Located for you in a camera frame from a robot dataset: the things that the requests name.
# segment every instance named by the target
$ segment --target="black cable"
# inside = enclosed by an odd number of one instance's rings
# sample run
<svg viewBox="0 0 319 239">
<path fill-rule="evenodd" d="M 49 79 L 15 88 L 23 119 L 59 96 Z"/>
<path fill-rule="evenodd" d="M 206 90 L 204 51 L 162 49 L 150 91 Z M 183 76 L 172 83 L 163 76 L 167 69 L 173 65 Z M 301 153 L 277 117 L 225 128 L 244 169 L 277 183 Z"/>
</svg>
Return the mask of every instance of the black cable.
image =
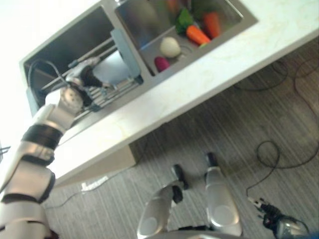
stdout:
<svg viewBox="0 0 319 239">
<path fill-rule="evenodd" d="M 254 183 L 253 185 L 249 186 L 248 188 L 246 188 L 246 196 L 248 197 L 248 192 L 251 188 L 257 186 L 258 184 L 262 183 L 263 181 L 265 181 L 273 172 L 274 170 L 277 168 L 277 165 L 280 161 L 280 149 L 278 147 L 278 145 L 276 145 L 275 142 L 271 141 L 271 140 L 266 140 L 266 141 L 263 141 L 261 142 L 258 146 L 257 146 L 257 149 L 256 149 L 256 155 L 257 155 L 257 159 L 260 161 L 261 160 L 261 157 L 259 155 L 259 149 L 260 147 L 265 144 L 265 143 L 271 143 L 274 148 L 276 149 L 276 152 L 277 152 L 277 156 L 276 156 L 276 162 L 275 162 L 275 165 L 274 167 L 269 171 L 269 173 L 264 177 L 262 178 L 261 180 L 259 180 L 258 182 Z"/>
<path fill-rule="evenodd" d="M 296 93 L 297 96 L 299 96 L 307 105 L 307 107 L 310 109 L 310 111 L 312 112 L 312 114 L 315 116 L 315 118 L 317 117 L 317 114 L 316 112 L 314 111 L 314 109 L 311 107 L 310 103 L 302 96 L 302 94 L 300 93 L 300 91 L 298 90 L 297 88 L 297 78 L 302 78 L 302 77 L 305 77 L 305 76 L 308 76 L 310 75 L 311 73 L 313 73 L 318 67 L 319 67 L 319 62 L 318 62 L 318 65 L 310 72 L 308 72 L 307 74 L 303 74 L 301 76 L 298 76 L 298 72 L 300 71 L 300 69 L 302 68 L 302 66 L 304 66 L 306 63 L 308 63 L 309 61 L 313 60 L 312 59 L 309 59 L 309 60 L 306 60 L 304 61 L 296 70 L 296 73 L 295 75 L 293 76 L 293 89 L 294 89 L 294 92 Z M 269 90 L 269 89 L 272 89 L 274 88 L 273 86 L 270 86 L 268 89 L 264 89 L 264 90 Z M 244 90 L 244 91 L 256 91 L 255 89 L 240 89 L 240 90 Z M 262 157 L 260 156 L 260 153 L 259 153 L 259 149 L 260 147 L 264 144 L 264 143 L 271 143 L 273 145 L 273 147 L 276 149 L 276 152 L 277 152 L 277 158 L 276 158 L 276 161 L 275 161 L 275 164 L 268 164 L 266 163 L 265 161 L 263 161 Z M 263 164 L 264 166 L 266 167 L 269 167 L 271 168 L 271 170 L 269 171 L 269 173 L 264 177 L 262 178 L 261 180 L 259 180 L 258 182 L 254 183 L 253 185 L 249 186 L 246 188 L 246 196 L 248 197 L 249 196 L 249 190 L 252 189 L 253 187 L 257 186 L 258 184 L 262 183 L 263 181 L 265 181 L 273 172 L 275 169 L 292 169 L 292 168 L 297 168 L 297 167 L 300 167 L 300 166 L 303 166 L 307 163 L 309 163 L 310 161 L 312 161 L 315 156 L 318 154 L 319 152 L 319 140 L 318 140 L 318 145 L 316 146 L 313 154 L 305 161 L 301 162 L 301 163 L 298 163 L 298 164 L 294 164 L 294 165 L 288 165 L 288 166 L 278 166 L 279 164 L 279 161 L 280 161 L 280 156 L 281 156 L 281 152 L 280 152 L 280 148 L 278 147 L 278 145 L 272 141 L 272 140 L 266 140 L 266 141 L 263 141 L 261 142 L 257 148 L 256 148 L 256 157 L 257 157 L 257 160 Z"/>
<path fill-rule="evenodd" d="M 284 67 L 286 73 L 283 74 L 283 73 L 281 73 L 278 69 L 276 69 L 276 68 L 275 68 L 275 63 L 278 63 L 278 64 L 280 64 L 282 67 Z M 286 66 L 282 61 L 278 60 L 278 61 L 274 62 L 274 63 L 271 65 L 271 67 L 273 68 L 273 70 L 274 70 L 275 72 L 277 72 L 278 74 L 284 76 L 284 78 L 283 78 L 282 80 L 280 80 L 279 82 L 277 82 L 277 83 L 275 83 L 275 84 L 273 84 L 273 85 L 271 85 L 271 86 L 268 86 L 268 87 L 263 87 L 263 88 L 244 88 L 244 87 L 239 87 L 239 86 L 237 86 L 237 85 L 234 85 L 234 88 L 236 88 L 236 89 L 238 89 L 238 90 L 242 90 L 242 91 L 261 92 L 261 91 L 267 91 L 267 90 L 270 90 L 270 89 L 272 89 L 272 88 L 275 88 L 275 87 L 279 86 L 280 84 L 282 84 L 284 81 L 286 81 L 286 80 L 288 79 L 288 77 L 289 77 L 288 68 L 287 68 L 287 66 Z"/>
<path fill-rule="evenodd" d="M 10 148 L 11 148 L 11 146 L 0 148 L 0 155 L 8 153 Z"/>
<path fill-rule="evenodd" d="M 146 151 L 147 151 L 148 144 L 149 144 L 149 140 L 148 140 L 148 138 L 147 138 L 146 143 L 145 143 L 145 145 L 144 145 L 144 147 L 143 147 L 142 155 L 140 156 L 138 162 L 140 162 L 140 161 L 144 158 L 144 156 L 146 155 Z M 47 208 L 44 208 L 44 209 L 45 209 L 45 210 L 50 210 L 50 209 L 61 208 L 61 207 L 63 207 L 67 202 L 69 202 L 73 197 L 75 197 L 75 196 L 77 196 L 77 195 L 79 195 L 79 194 L 84 195 L 84 194 L 86 194 L 86 193 L 93 192 L 93 191 L 97 190 L 98 188 L 100 188 L 102 185 L 104 185 L 104 184 L 105 184 L 106 182 L 108 182 L 109 180 L 111 180 L 111 179 L 115 178 L 116 176 L 118 176 L 118 175 L 120 175 L 120 174 L 126 172 L 127 170 L 133 168 L 134 166 L 135 166 L 135 165 L 133 165 L 133 166 L 127 168 L 127 169 L 124 169 L 123 171 L 121 171 L 121 172 L 119 172 L 119 173 L 117 173 L 117 174 L 115 174 L 115 175 L 112 175 L 112 176 L 109 177 L 106 181 L 104 181 L 103 183 L 101 183 L 99 186 L 97 186 L 97 187 L 95 187 L 95 188 L 92 188 L 92 189 L 90 189 L 90 190 L 86 190 L 85 192 L 82 192 L 82 191 L 81 191 L 81 192 L 76 192 L 76 193 L 72 194 L 70 197 L 68 197 L 68 198 L 67 198 L 63 203 L 61 203 L 60 205 L 52 206 L 52 207 L 47 207 Z"/>
<path fill-rule="evenodd" d="M 30 68 L 29 68 L 29 71 L 28 71 L 27 81 L 28 81 L 28 85 L 31 88 L 32 94 L 33 94 L 36 102 L 38 103 L 38 105 L 40 105 L 41 100 L 39 99 L 39 95 L 35 91 L 35 88 L 34 88 L 34 86 L 32 84 L 32 79 L 33 79 L 32 78 L 32 73 L 33 73 L 33 70 L 36 69 L 36 67 L 37 67 L 37 65 L 39 63 L 51 66 L 54 69 L 54 71 L 55 71 L 56 75 L 58 76 L 58 78 L 61 79 L 62 82 L 66 82 L 65 79 L 63 78 L 63 76 L 61 75 L 61 73 L 59 72 L 59 70 L 56 68 L 56 66 L 51 61 L 42 60 L 42 59 L 37 59 L 37 60 L 33 61 L 32 64 L 30 65 Z"/>
<path fill-rule="evenodd" d="M 45 210 L 50 210 L 50 209 L 55 209 L 55 208 L 61 208 L 63 207 L 67 202 L 69 202 L 72 198 L 74 198 L 75 196 L 79 195 L 79 194 L 86 194 L 86 193 L 89 193 L 89 192 L 93 192 L 95 190 L 97 190 L 98 188 L 100 188 L 102 185 L 104 185 L 106 182 L 108 182 L 109 180 L 115 178 L 115 176 L 118 176 L 124 172 L 126 172 L 127 170 L 129 170 L 130 168 L 132 168 L 133 166 L 127 168 L 127 169 L 124 169 L 123 171 L 115 174 L 115 175 L 112 175 L 111 177 L 109 177 L 106 181 L 104 181 L 103 183 L 101 183 L 99 186 L 95 187 L 95 188 L 92 188 L 92 189 L 89 189 L 89 190 L 86 190 L 85 192 L 76 192 L 74 194 L 72 194 L 70 197 L 68 197 L 63 203 L 61 203 L 60 205 L 57 205 L 57 206 L 52 206 L 52 207 L 47 207 L 47 208 L 44 208 Z"/>
</svg>

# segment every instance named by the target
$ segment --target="red vegetable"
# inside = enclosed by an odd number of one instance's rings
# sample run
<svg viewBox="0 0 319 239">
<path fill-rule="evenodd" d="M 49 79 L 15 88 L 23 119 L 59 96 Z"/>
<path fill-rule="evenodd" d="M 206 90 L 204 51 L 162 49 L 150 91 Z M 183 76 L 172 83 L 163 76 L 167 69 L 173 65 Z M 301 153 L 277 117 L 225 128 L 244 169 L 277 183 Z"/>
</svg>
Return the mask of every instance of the red vegetable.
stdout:
<svg viewBox="0 0 319 239">
<path fill-rule="evenodd" d="M 198 45 L 210 42 L 210 39 L 205 35 L 205 33 L 195 25 L 190 25 L 187 28 L 186 35 L 190 40 L 196 42 Z"/>
<path fill-rule="evenodd" d="M 204 25 L 211 38 L 215 38 L 220 35 L 219 18 L 216 12 L 210 12 L 204 15 Z"/>
<path fill-rule="evenodd" d="M 154 63 L 159 72 L 162 72 L 169 67 L 169 62 L 164 57 L 156 57 Z"/>
</svg>

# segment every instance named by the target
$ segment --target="kitchen sink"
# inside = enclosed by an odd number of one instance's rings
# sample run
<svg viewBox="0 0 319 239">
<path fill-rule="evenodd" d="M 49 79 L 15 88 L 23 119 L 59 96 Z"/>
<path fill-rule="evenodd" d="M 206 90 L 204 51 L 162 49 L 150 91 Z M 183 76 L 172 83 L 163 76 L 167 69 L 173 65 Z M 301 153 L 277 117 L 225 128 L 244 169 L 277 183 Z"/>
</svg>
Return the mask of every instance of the kitchen sink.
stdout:
<svg viewBox="0 0 319 239">
<path fill-rule="evenodd" d="M 216 12 L 221 34 L 204 47 L 177 34 L 174 25 L 183 8 L 191 12 L 195 24 L 201 28 L 203 14 L 207 11 Z M 27 82 L 28 71 L 34 60 L 49 60 L 66 76 L 69 72 L 68 65 L 73 60 L 82 61 L 91 56 L 103 56 L 105 60 L 96 67 L 94 74 L 106 82 L 110 80 L 110 75 L 113 78 L 117 76 L 116 82 L 113 82 L 117 84 L 117 91 L 88 89 L 98 108 L 86 109 L 78 115 L 72 128 L 60 142 L 64 143 L 256 22 L 255 17 L 239 0 L 102 0 L 21 60 L 20 68 L 23 80 Z M 115 31 L 118 33 L 117 39 L 113 37 Z M 159 72 L 154 59 L 163 56 L 159 50 L 160 43 L 168 36 L 178 41 L 181 54 L 168 59 L 170 67 Z M 124 59 L 119 42 L 131 52 L 138 68 L 138 77 L 117 75 L 117 72 L 127 70 L 123 63 L 120 68 L 112 66 L 121 57 Z M 32 77 L 33 88 L 41 91 L 39 103 L 28 93 L 30 109 L 35 114 L 44 104 L 45 95 L 59 83 L 59 79 L 54 70 L 45 65 L 39 65 Z"/>
<path fill-rule="evenodd" d="M 205 12 L 214 11 L 218 14 L 221 28 L 220 37 L 223 38 L 218 41 L 219 43 L 232 37 L 233 33 L 228 34 L 228 36 L 224 34 L 243 20 L 243 14 L 227 0 L 128 0 L 115 10 L 152 76 L 158 74 L 154 59 L 157 56 L 162 56 L 160 44 L 164 37 L 175 38 L 181 47 L 179 57 L 167 58 L 170 65 L 183 61 L 186 57 L 193 60 L 199 57 L 198 54 L 192 54 L 199 50 L 199 46 L 187 39 L 186 36 L 177 34 L 175 30 L 176 19 L 184 7 L 193 13 L 195 23 L 202 28 L 204 27 L 201 19 Z M 217 38 L 213 39 L 209 44 L 211 47 L 202 50 L 200 55 L 210 51 L 212 47 L 216 47 L 218 45 L 216 41 Z M 170 71 L 168 75 L 179 69 L 181 67 Z"/>
</svg>

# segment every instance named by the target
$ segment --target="white onion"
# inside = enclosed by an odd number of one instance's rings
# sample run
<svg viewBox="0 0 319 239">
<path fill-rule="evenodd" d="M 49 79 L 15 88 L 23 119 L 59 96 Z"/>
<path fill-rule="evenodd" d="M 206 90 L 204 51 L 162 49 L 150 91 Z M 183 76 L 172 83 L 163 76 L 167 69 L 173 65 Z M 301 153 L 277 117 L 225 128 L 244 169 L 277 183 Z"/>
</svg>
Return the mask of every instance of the white onion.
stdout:
<svg viewBox="0 0 319 239">
<path fill-rule="evenodd" d="M 160 44 L 160 51 L 165 57 L 173 58 L 180 54 L 180 46 L 175 38 L 164 37 Z"/>
</svg>

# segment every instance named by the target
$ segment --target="carrot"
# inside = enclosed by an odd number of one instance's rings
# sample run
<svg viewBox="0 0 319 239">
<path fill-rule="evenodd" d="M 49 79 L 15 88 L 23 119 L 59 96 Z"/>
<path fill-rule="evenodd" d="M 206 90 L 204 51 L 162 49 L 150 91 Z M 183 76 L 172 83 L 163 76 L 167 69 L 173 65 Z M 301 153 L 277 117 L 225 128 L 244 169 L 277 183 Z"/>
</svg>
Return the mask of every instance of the carrot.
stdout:
<svg viewBox="0 0 319 239">
<path fill-rule="evenodd" d="M 216 12 L 210 12 L 204 15 L 204 25 L 211 38 L 215 38 L 220 35 L 219 19 Z"/>
<path fill-rule="evenodd" d="M 196 42 L 198 45 L 210 42 L 210 39 L 205 35 L 205 33 L 195 25 L 190 25 L 187 28 L 186 35 L 190 40 Z"/>
</svg>

